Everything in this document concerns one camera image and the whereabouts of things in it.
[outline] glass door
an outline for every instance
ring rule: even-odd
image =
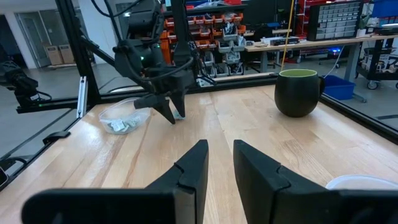
[[[38,12],[20,13],[19,22],[38,67],[50,65],[50,59],[44,49],[46,45],[50,45],[50,40],[45,32],[40,14]]]

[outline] clear plastic bowl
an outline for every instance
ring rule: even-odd
[[[398,190],[398,184],[369,175],[342,175],[331,180],[326,188],[329,190]]]
[[[150,108],[136,109],[130,98],[116,103],[102,111],[98,117],[106,132],[111,134],[127,134],[144,124],[150,116]]]

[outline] mug handle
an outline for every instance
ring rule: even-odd
[[[321,97],[323,91],[325,91],[325,78],[323,77],[318,77],[318,78],[319,78],[319,97]]]

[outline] dark green mug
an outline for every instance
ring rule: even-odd
[[[279,73],[275,86],[276,107],[293,118],[311,113],[325,90],[325,80],[314,70],[291,69]]]

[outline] yellow cable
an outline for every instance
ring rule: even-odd
[[[288,39],[289,39],[289,34],[290,34],[290,25],[292,25],[293,5],[294,5],[294,0],[292,0],[292,6],[290,7],[289,26],[288,26],[288,28],[287,28],[287,35],[286,35],[285,49],[284,49],[284,57],[282,58],[282,66],[280,67],[280,70],[281,70],[281,71],[284,70],[284,63],[285,63],[285,57],[286,57],[287,41],[288,41]]]

